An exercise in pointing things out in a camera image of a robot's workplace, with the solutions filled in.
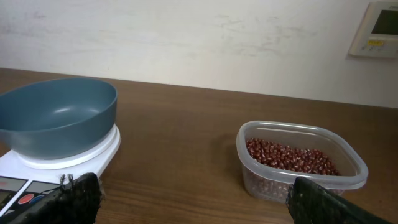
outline pile of red beans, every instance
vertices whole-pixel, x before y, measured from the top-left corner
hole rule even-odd
[[[290,148],[263,139],[246,141],[250,156],[269,167],[308,174],[340,175],[331,159],[318,149]]]

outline red button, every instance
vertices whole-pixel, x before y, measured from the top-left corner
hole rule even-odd
[[[25,204],[27,202],[29,202],[30,200],[32,200],[32,198],[34,198],[35,195],[34,194],[27,194],[23,197],[21,197],[21,199],[19,199],[18,204],[22,205]]]

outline white digital scale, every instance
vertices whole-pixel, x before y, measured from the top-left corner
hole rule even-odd
[[[398,1],[369,4],[349,54],[380,58],[398,56]]]
[[[114,125],[103,141],[81,154],[54,160],[33,159],[10,150],[0,158],[0,216],[44,197],[60,184],[62,174],[103,173],[121,142]]]

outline round white weighing plate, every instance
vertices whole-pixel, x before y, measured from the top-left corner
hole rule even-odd
[[[75,166],[77,164],[81,164],[100,155],[102,152],[107,150],[110,145],[112,145],[112,143],[116,139],[116,136],[117,136],[116,125],[113,125],[112,129],[106,135],[104,140],[100,142],[97,146],[80,154],[62,159],[49,159],[49,160],[33,159],[18,153],[16,154],[18,155],[19,160],[27,167],[42,169],[42,170],[62,169],[66,167]]]

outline brown wooden surface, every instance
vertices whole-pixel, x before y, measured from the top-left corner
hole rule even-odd
[[[0,93],[66,75],[0,69]],[[293,223],[284,204],[246,193],[236,134],[252,120],[323,127],[369,168],[344,197],[398,222],[398,110],[172,85],[108,80],[119,90],[121,148],[101,179],[97,223]],[[0,147],[0,154],[6,152]]]

